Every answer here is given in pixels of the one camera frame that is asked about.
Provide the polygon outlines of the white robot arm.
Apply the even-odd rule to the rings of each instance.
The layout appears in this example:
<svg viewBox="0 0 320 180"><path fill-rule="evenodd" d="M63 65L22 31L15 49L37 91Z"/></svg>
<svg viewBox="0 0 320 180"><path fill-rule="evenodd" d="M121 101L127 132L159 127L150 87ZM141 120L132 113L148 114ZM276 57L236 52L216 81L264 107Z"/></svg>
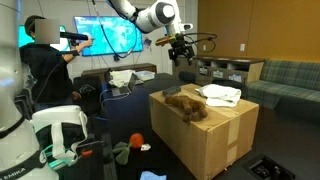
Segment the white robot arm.
<svg viewBox="0 0 320 180"><path fill-rule="evenodd" d="M179 65L178 57L184 56L188 64L192 64L194 50L184 39L185 31L193 28L192 23L183 23L176 0L156 0L147 8L138 8L128 0L106 0L116 13L133 23L142 33L148 34L164 27L166 34L155 41L156 46L170 44L169 59L176 66Z"/></svg>

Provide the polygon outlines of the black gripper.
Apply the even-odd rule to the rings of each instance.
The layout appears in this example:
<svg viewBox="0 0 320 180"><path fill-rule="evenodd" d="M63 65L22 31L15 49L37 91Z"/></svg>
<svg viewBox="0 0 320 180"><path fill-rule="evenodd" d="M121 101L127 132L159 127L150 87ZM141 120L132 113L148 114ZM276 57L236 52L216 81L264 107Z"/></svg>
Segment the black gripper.
<svg viewBox="0 0 320 180"><path fill-rule="evenodd" d="M177 57L182 55L187 58L188 65L191 66L194 51L192 45L184 39L184 35L181 33L176 34L170 44L171 48L168 50L168 53L169 58L173 60L174 65L179 65Z"/></svg>

